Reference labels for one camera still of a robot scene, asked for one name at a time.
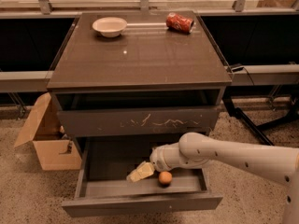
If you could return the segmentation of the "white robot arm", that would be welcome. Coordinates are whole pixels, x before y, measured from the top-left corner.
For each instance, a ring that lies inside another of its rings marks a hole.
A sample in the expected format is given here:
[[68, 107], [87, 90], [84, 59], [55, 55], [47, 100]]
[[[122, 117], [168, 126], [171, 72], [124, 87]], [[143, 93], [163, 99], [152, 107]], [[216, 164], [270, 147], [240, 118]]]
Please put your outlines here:
[[127, 180], [137, 182], [156, 171], [196, 169], [212, 160], [288, 187], [282, 224], [299, 224], [298, 148], [220, 141], [200, 133], [185, 133], [176, 143], [153, 149], [149, 161], [141, 162]]

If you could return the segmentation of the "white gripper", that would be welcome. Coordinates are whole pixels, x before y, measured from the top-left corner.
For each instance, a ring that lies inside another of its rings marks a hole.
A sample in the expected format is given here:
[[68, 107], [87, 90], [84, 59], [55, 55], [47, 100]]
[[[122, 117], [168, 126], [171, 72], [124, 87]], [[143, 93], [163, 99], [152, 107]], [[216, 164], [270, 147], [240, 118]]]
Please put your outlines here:
[[152, 176], [156, 171], [170, 171], [174, 168], [171, 163], [174, 150], [170, 145], [154, 147], [149, 156], [150, 162], [141, 162], [127, 177], [129, 182], [137, 182]]

